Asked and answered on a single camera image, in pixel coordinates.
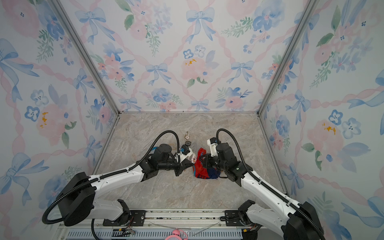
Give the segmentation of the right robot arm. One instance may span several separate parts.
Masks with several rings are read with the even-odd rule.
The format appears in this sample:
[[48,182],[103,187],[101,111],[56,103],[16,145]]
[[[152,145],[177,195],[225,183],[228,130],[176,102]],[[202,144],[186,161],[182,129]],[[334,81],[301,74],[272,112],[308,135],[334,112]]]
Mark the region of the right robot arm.
[[237,160],[227,143],[208,140],[210,152],[203,163],[223,172],[238,186],[248,190],[268,207],[249,200],[239,208],[246,225],[257,224],[275,232],[285,240],[323,240],[324,230],[315,208],[308,202],[299,203],[283,194],[243,161]]

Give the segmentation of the pink round object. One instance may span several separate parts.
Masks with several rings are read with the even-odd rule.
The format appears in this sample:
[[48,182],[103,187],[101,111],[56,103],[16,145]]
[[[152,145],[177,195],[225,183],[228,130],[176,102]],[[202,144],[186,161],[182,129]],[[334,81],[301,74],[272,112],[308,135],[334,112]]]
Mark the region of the pink round object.
[[188,234],[183,230],[173,230],[171,235],[167,236],[165,240],[188,240]]

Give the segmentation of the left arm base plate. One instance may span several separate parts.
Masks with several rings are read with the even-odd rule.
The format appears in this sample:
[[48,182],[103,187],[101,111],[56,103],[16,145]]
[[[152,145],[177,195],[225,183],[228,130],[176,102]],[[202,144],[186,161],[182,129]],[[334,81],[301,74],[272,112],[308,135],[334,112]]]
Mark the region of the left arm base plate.
[[104,219],[104,227],[122,227],[122,226],[133,226],[133,227],[142,227],[144,225],[144,220],[147,211],[145,210],[129,210],[124,211],[120,217],[116,220],[107,220]]

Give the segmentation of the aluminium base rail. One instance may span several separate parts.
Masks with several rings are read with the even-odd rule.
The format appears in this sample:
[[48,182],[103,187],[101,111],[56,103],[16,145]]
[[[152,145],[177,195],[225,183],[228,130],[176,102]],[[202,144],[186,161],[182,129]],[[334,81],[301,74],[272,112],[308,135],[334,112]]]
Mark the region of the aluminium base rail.
[[[143,228],[150,228],[155,226],[162,228],[193,228],[207,227],[209,225],[216,227],[227,227],[225,222],[220,221],[220,217],[224,216],[225,209],[146,209],[145,211],[147,211],[147,213],[145,216],[144,225],[142,226]],[[294,216],[294,214],[291,213],[280,217],[271,209],[263,208],[257,204],[251,205],[246,210],[242,209],[239,211],[246,212],[247,216],[252,222],[260,224],[269,230],[277,231],[278,233],[283,232],[283,228],[287,225],[288,219]],[[85,220],[82,220],[75,225],[85,225],[90,223],[91,220],[94,220],[95,225],[103,226],[104,219],[114,221],[110,211],[102,213],[101,211],[97,210],[95,214],[90,214],[90,216],[85,218]]]

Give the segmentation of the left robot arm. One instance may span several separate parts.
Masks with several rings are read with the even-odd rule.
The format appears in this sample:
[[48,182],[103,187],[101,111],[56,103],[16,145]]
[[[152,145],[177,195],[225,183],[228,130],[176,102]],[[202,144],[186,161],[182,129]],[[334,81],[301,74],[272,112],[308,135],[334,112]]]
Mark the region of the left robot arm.
[[126,168],[101,175],[76,174],[43,213],[42,222],[46,225],[63,222],[71,227],[86,219],[103,219],[108,225],[123,226],[133,217],[127,203],[121,199],[103,200],[100,196],[149,180],[159,171],[173,171],[178,177],[192,167],[196,159],[196,154],[186,145],[173,153],[171,146],[161,144]]

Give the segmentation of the red blue patterned cloth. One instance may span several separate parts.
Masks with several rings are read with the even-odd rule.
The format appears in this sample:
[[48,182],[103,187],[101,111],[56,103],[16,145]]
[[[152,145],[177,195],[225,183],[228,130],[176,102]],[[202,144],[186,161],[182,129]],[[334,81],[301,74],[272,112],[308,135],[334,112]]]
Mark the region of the red blue patterned cloth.
[[221,172],[214,168],[205,168],[200,157],[205,155],[207,151],[203,148],[198,150],[197,160],[193,166],[194,176],[198,179],[218,179]]

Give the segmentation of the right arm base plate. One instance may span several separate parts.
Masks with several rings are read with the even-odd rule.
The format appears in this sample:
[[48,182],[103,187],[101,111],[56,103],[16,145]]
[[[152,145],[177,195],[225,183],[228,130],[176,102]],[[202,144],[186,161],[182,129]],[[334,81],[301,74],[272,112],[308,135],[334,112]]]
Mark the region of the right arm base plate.
[[225,210],[220,221],[225,222],[227,227],[262,227],[262,225],[252,222],[246,212],[239,210]]

